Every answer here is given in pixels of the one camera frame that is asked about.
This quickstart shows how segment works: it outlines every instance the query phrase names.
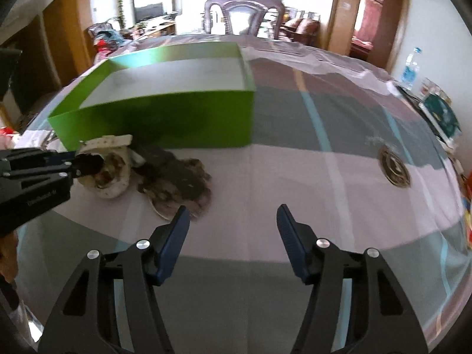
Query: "white ceramic object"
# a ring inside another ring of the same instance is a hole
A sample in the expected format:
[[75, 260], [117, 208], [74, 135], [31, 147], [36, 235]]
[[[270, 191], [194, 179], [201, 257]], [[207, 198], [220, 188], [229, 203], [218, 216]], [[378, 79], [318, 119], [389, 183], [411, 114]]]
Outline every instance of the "white ceramic object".
[[129, 178], [131, 176], [131, 158], [129, 155], [128, 146], [133, 139], [132, 135], [122, 136], [103, 136], [89, 140], [77, 152], [77, 155], [82, 153], [98, 154], [103, 158], [109, 154], [116, 154], [124, 161], [124, 166], [121, 169], [119, 177], [112, 180], [104, 188], [98, 188], [93, 176], [80, 177], [77, 180], [89, 191], [93, 192], [100, 198], [115, 198], [126, 191], [129, 186]]

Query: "television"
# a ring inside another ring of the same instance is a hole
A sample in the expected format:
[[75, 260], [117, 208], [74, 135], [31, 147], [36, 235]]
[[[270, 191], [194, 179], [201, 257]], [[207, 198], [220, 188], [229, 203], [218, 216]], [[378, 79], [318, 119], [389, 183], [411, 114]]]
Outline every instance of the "television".
[[165, 14], [162, 2], [157, 3], [156, 0], [133, 0], [133, 6], [136, 23], [164, 16]]

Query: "silver screw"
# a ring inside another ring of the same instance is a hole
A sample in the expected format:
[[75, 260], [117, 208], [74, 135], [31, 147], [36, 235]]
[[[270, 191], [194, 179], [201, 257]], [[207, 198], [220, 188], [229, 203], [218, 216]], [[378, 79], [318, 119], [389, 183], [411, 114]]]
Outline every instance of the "silver screw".
[[328, 241], [326, 238], [320, 238], [318, 241], [316, 241], [316, 244], [322, 249], [325, 249], [331, 245], [330, 241]]
[[136, 242], [136, 247], [139, 250], [147, 249], [149, 246], [150, 246], [150, 242], [148, 240], [141, 240], [141, 241]]
[[372, 258], [377, 258], [380, 255], [380, 253], [378, 252], [377, 249], [370, 248], [370, 249], [367, 249], [367, 255]]
[[87, 253], [87, 258], [89, 260], [94, 260], [95, 258], [97, 258], [98, 256], [100, 255], [100, 252], [98, 250], [90, 250], [88, 253]]

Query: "plaid tablecloth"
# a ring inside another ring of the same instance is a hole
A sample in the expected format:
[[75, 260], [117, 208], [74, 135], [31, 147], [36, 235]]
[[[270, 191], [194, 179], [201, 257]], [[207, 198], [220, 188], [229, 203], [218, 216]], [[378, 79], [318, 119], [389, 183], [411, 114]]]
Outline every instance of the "plaid tablecloth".
[[[252, 145], [173, 150], [179, 158], [199, 158], [213, 177], [211, 208], [192, 222], [173, 276], [156, 290], [176, 352], [290, 352], [311, 289], [293, 275], [278, 234], [282, 203], [342, 249], [380, 249], [435, 346], [472, 292], [463, 208], [451, 163], [387, 73], [319, 49], [246, 36], [162, 37], [119, 53], [192, 41], [238, 42], [257, 91]], [[75, 83], [30, 125], [24, 146], [49, 129], [48, 113]], [[406, 165], [410, 188], [383, 175], [384, 145]], [[23, 299], [45, 322], [90, 249], [122, 250], [164, 223], [133, 187], [102, 200], [75, 184], [69, 202], [21, 230]], [[333, 348], [345, 340], [349, 291], [346, 282]], [[119, 305], [121, 297], [117, 286]], [[118, 313], [129, 347], [122, 306]]]

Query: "plastic water bottle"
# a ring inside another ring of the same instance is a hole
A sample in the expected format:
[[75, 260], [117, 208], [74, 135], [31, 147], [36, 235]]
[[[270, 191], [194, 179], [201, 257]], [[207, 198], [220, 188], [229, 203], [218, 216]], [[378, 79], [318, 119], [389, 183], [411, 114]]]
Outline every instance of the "plastic water bottle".
[[416, 75], [419, 71], [418, 65], [418, 58], [421, 54], [421, 49], [415, 48], [413, 53], [411, 53], [408, 58], [407, 62], [405, 63], [405, 69], [402, 75], [402, 85], [407, 88], [409, 91], [412, 89], [413, 84], [416, 79]]

